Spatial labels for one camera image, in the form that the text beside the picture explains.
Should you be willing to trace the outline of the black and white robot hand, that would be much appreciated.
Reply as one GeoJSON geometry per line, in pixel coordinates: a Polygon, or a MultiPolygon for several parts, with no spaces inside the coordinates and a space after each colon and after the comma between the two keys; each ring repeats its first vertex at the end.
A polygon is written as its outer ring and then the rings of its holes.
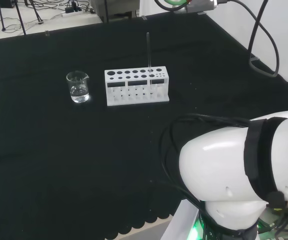
{"type": "Polygon", "coordinates": [[[218,0],[192,0],[186,7],[188,13],[212,11],[218,6],[218,0]]]}

